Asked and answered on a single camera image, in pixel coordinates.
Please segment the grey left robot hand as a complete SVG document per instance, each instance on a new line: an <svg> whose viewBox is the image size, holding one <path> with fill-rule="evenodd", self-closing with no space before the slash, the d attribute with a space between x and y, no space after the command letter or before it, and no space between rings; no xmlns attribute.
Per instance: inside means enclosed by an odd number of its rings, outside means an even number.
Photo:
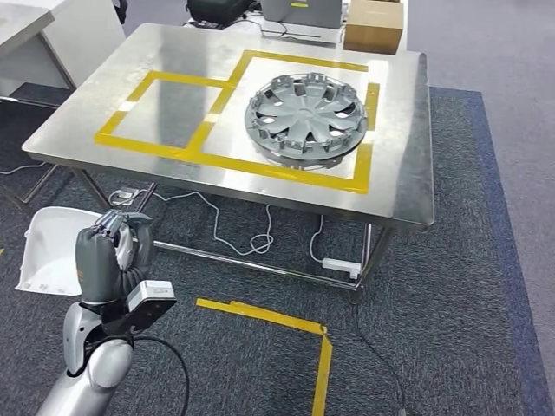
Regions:
<svg viewBox="0 0 555 416"><path fill-rule="evenodd" d="M145 280L154 249L153 219L140 212L109 210L79 231L76 262L82 300L88 305L116 302L127 297ZM122 269L116 256L116 235L123 224L134 232L131 263Z"/></svg>

